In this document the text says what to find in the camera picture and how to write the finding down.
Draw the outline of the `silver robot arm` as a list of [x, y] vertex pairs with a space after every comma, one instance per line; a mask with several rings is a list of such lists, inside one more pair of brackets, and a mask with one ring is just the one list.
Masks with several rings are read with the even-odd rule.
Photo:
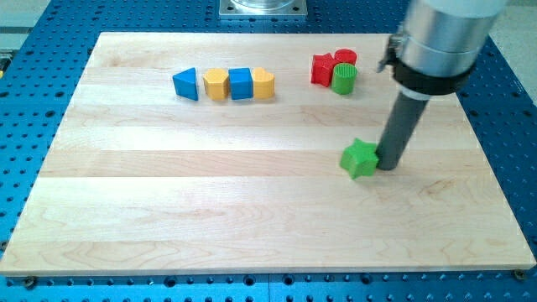
[[401, 91], [414, 99], [461, 89], [507, 0], [412, 0], [388, 38], [381, 72], [392, 67]]

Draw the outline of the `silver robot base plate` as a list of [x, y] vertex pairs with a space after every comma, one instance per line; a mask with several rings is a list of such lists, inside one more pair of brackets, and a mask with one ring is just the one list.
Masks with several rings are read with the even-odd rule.
[[220, 0], [220, 18], [306, 17], [306, 0]]

